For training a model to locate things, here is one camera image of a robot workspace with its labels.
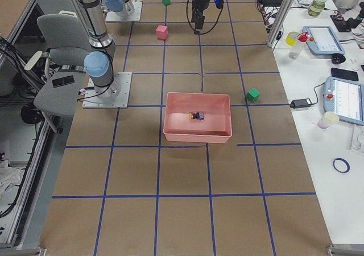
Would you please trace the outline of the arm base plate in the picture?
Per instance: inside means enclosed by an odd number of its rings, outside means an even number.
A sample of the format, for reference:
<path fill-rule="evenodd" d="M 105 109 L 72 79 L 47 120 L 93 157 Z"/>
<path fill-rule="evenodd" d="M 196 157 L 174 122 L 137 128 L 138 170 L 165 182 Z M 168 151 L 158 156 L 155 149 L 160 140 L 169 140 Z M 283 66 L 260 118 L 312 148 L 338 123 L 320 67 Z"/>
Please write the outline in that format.
<path fill-rule="evenodd" d="M 127 108 L 133 74 L 131 72 L 116 72 L 114 81 L 107 91 L 94 87 L 93 81 L 89 78 L 88 87 L 82 102 L 84 109 L 113 109 Z"/>
<path fill-rule="evenodd" d="M 105 5 L 107 7 L 106 22 L 125 23 L 140 21 L 143 5 L 141 0 L 129 0 L 126 3 L 108 0 L 105 2 Z"/>

